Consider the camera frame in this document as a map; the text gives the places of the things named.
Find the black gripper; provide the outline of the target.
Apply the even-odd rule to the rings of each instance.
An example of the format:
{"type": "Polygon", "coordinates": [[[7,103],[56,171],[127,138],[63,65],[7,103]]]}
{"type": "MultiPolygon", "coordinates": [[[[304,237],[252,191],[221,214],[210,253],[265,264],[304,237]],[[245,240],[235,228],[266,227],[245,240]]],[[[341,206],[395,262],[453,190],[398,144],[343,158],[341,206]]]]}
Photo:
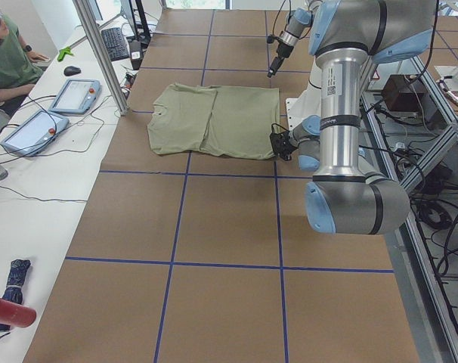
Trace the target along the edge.
{"type": "Polygon", "coordinates": [[[272,132],[269,136],[274,156],[284,161],[292,159],[292,144],[289,141],[289,131],[272,132]]]}
{"type": "Polygon", "coordinates": [[[268,69],[268,78],[271,78],[272,76],[276,75],[277,71],[280,69],[284,60],[287,59],[291,55],[296,45],[296,38],[291,33],[281,33],[279,36],[275,36],[275,35],[267,36],[266,42],[268,44],[272,44],[273,42],[278,42],[277,55],[272,60],[271,65],[268,69]]]}

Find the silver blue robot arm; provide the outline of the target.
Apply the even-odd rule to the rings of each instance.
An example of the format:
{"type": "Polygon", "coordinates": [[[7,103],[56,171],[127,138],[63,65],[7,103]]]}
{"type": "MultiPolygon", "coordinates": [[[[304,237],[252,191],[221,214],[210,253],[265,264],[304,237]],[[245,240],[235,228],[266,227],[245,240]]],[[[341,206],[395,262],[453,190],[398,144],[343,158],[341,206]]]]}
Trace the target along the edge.
{"type": "Polygon", "coordinates": [[[268,78],[276,75],[284,60],[292,54],[297,42],[309,34],[317,9],[322,3],[322,1],[306,1],[307,9],[290,9],[286,16],[284,30],[279,35],[270,34],[267,36],[266,42],[268,44],[278,43],[277,55],[268,68],[268,78]]]}
{"type": "Polygon", "coordinates": [[[322,1],[290,11],[278,42],[273,76],[302,33],[321,71],[320,112],[302,117],[290,131],[270,137],[273,152],[288,160],[299,152],[299,166],[312,172],[305,188],[308,222],[320,233],[386,234],[399,228],[410,211],[402,186],[376,171],[360,150],[361,69],[403,61],[432,45],[436,1],[322,1]]]}

